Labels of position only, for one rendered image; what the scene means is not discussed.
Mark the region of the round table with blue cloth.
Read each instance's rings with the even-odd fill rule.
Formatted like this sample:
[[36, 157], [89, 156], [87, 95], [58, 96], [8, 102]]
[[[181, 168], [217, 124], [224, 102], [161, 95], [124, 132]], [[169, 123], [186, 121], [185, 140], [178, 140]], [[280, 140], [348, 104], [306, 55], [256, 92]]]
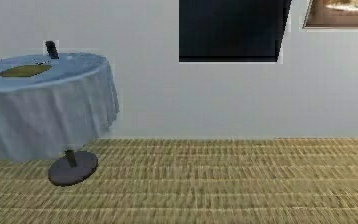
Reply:
[[119, 104], [108, 59], [93, 53], [0, 59], [0, 72], [51, 65], [32, 77], [0, 77], [0, 160], [50, 159], [48, 179], [71, 186], [89, 178], [98, 157], [82, 147], [109, 131]]

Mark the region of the brown framed painting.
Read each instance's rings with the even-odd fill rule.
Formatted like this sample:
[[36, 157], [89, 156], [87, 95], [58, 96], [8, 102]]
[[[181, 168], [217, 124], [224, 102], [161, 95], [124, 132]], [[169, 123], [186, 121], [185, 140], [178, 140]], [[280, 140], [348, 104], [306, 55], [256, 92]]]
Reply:
[[358, 28], [358, 0], [310, 0], [303, 28]]

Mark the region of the black wall television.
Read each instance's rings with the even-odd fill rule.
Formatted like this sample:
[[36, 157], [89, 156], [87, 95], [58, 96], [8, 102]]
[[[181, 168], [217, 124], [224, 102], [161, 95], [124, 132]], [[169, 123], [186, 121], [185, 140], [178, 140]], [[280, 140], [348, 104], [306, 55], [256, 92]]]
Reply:
[[179, 0], [179, 60], [277, 62], [291, 2]]

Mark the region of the small black upright object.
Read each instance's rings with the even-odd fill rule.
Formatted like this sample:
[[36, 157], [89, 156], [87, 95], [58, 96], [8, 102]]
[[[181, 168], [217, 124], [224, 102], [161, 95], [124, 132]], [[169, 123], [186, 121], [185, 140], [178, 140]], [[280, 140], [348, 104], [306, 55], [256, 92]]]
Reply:
[[58, 59], [59, 55], [54, 41], [46, 41], [45, 46], [51, 59]]

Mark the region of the olive green flat plate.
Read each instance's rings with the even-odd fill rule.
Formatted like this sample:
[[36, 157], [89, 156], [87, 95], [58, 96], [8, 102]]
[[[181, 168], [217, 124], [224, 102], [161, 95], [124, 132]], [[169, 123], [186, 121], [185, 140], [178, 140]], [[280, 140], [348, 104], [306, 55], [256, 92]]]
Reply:
[[0, 77], [32, 77], [52, 68], [51, 65], [20, 65], [0, 72]]

